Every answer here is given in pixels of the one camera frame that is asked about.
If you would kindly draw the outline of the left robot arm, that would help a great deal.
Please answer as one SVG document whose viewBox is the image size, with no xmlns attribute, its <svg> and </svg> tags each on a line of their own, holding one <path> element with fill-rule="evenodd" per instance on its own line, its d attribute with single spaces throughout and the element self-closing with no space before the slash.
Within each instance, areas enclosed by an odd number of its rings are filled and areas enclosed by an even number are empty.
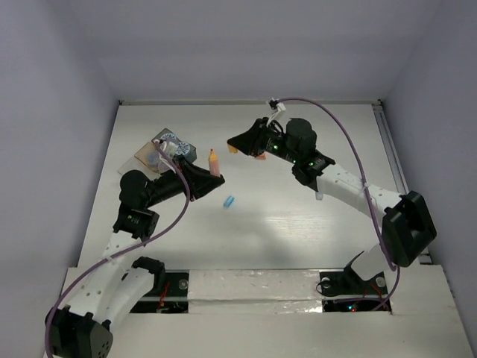
<svg viewBox="0 0 477 358">
<path fill-rule="evenodd" d="M 119 213 L 101 260 L 63 291 L 45 318 L 48 357 L 107 357 L 133 307 L 164 289 L 164 263 L 142 254 L 158 237 L 159 215 L 151 207 L 180 194 L 190 203 L 225 182 L 188 160 L 177 164 L 155 180 L 139 170 L 122 175 Z"/>
</svg>

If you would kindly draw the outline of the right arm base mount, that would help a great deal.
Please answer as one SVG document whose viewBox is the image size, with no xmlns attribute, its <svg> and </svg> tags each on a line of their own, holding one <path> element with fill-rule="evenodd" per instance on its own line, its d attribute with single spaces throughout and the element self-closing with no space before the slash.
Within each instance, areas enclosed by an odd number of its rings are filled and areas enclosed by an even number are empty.
<svg viewBox="0 0 477 358">
<path fill-rule="evenodd" d="M 341 271 L 321 271 L 315 290 L 322 297 L 325 313 L 391 312 L 384 272 L 369 280 L 361 279 L 351 265 L 354 257 Z"/>
</svg>

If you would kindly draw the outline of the peach highlighter marker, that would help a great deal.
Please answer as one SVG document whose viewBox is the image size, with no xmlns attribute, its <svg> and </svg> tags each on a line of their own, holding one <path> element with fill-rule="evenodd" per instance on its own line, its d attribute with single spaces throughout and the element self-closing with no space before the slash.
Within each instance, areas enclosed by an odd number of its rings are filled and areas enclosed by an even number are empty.
<svg viewBox="0 0 477 358">
<path fill-rule="evenodd" d="M 216 177 L 220 177 L 221 173 L 220 173 L 218 156 L 212 148 L 209 151 L 208 164 L 209 164 L 209 173 Z"/>
</svg>

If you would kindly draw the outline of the blue lid jar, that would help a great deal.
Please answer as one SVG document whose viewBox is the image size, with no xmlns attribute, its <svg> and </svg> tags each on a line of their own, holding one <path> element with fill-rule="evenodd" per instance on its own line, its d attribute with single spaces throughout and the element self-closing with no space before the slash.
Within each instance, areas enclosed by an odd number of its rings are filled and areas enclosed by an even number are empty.
<svg viewBox="0 0 477 358">
<path fill-rule="evenodd" d="M 160 139 L 164 141 L 168 141 L 168 140 L 175 141 L 177 137 L 172 132 L 165 132 L 164 134 L 161 135 Z"/>
</svg>

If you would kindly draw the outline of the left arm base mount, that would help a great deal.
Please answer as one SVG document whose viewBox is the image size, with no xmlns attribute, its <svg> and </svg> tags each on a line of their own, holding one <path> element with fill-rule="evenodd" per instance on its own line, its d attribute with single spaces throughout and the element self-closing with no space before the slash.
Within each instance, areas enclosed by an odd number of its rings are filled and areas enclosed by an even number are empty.
<svg viewBox="0 0 477 358">
<path fill-rule="evenodd" d="M 154 276 L 154 283 L 130 313 L 175 314 L 189 311 L 189 271 L 167 270 L 163 262 L 150 257 L 140 257 L 132 267 L 147 270 Z"/>
</svg>

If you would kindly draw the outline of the grey lid small jar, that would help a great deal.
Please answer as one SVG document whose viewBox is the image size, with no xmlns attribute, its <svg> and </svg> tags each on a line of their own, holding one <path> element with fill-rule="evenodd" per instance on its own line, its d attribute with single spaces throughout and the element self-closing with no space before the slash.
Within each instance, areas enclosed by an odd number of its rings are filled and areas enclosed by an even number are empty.
<svg viewBox="0 0 477 358">
<path fill-rule="evenodd" d="M 159 165 L 159 162 L 160 162 L 160 157 L 158 153 L 154 152 L 148 155 L 147 163 L 149 166 L 157 167 Z"/>
</svg>

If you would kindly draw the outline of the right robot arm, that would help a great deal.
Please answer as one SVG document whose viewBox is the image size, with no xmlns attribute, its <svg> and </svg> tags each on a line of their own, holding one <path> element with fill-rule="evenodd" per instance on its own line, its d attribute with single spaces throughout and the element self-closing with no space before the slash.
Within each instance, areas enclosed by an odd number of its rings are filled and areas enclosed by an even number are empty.
<svg viewBox="0 0 477 358">
<path fill-rule="evenodd" d="M 379 242 L 354 258 L 343 274 L 344 286 L 360 292 L 379 271 L 409 267 L 436 238 L 437 230 L 420 193 L 400 194 L 370 184 L 319 152 L 316 142 L 317 134 L 305 119 L 292 118 L 282 130 L 264 117 L 227 144 L 251 157 L 267 152 L 290 162 L 295 179 L 315 191 L 316 199 L 328 195 L 371 218 Z"/>
</svg>

